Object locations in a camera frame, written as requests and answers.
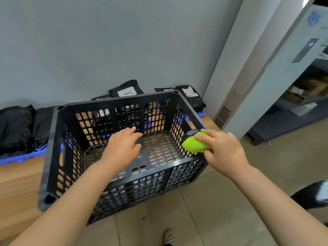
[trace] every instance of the black plastic crate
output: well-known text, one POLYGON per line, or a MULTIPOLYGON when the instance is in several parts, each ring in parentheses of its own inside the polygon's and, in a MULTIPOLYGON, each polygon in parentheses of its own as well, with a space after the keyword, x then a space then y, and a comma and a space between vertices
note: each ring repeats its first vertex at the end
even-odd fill
POLYGON ((181 146, 184 133, 204 123, 179 91, 71 103, 54 109, 38 206, 45 211, 101 158, 109 137, 136 126, 144 135, 137 158, 102 193, 88 221, 134 206, 194 181, 206 167, 203 153, 181 146), (60 146, 64 143, 62 160, 60 146))

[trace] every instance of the black plastic bag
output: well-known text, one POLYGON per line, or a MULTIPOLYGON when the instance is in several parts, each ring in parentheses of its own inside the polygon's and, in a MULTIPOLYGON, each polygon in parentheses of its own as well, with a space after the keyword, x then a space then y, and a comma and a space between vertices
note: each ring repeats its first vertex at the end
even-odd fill
POLYGON ((144 94, 144 92, 139 88, 138 82, 135 79, 129 80, 119 87, 113 88, 108 91, 111 97, 126 97, 144 94))
POLYGON ((43 146, 48 143, 53 108, 54 107, 47 107, 36 110, 32 133, 35 147, 43 146))
POLYGON ((196 112, 201 112, 206 107, 203 99, 191 85, 180 85, 176 86, 175 89, 183 94, 196 112))
POLYGON ((99 100, 99 99, 106 99, 106 98, 111 98, 112 96, 109 94, 103 95, 103 96, 99 96, 99 97, 94 97, 91 100, 99 100))
POLYGON ((12 106, 0 110, 0 155, 33 151, 33 121, 35 109, 12 106))
POLYGON ((168 87, 168 88, 154 88, 154 89, 155 89, 156 92, 174 90, 174 88, 172 88, 172 87, 168 87))

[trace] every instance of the hand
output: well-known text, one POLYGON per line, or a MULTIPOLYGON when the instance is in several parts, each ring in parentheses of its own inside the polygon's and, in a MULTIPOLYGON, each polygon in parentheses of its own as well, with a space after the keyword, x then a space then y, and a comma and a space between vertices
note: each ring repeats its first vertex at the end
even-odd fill
POLYGON ((118 174, 137 157, 141 145, 135 144, 142 133, 134 133, 135 127, 123 129, 113 134, 101 157, 100 162, 118 174))
POLYGON ((207 162, 228 178, 242 174, 250 167, 244 149, 232 133, 202 129, 205 135, 195 135, 195 139, 211 146, 212 150, 204 150, 207 162))

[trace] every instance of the crate handle hole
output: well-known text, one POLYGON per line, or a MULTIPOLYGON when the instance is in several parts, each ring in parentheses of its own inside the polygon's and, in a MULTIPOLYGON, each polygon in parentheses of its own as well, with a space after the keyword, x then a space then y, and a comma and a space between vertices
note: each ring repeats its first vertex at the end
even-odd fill
POLYGON ((44 202, 48 205, 51 205, 55 201, 56 201, 56 198, 50 194, 47 194, 47 196, 44 199, 44 202))

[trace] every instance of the crate bottom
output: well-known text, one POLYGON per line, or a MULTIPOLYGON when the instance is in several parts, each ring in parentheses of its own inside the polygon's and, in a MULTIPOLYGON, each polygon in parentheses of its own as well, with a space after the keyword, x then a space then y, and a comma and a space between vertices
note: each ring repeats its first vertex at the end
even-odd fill
MULTIPOLYGON (((139 138, 137 143, 141 144, 141 150, 136 159, 118 173, 112 182, 183 158, 173 136, 166 130, 146 134, 139 138)), ((86 150, 84 154, 85 169, 101 159, 106 146, 107 143, 92 146, 86 150)))

